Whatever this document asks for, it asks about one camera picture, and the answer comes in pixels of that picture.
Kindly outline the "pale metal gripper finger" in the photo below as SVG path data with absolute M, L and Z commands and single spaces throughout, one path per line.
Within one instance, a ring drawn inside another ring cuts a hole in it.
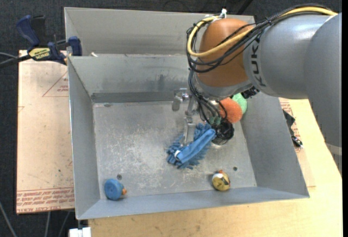
M 189 145 L 194 140 L 195 134 L 195 124 L 192 117 L 185 118 L 185 127 L 184 127 L 184 144 Z
M 190 94 L 188 89 L 178 89 L 174 91 L 174 98 L 172 102 L 172 111 L 178 111 L 181 103 L 188 101 Z

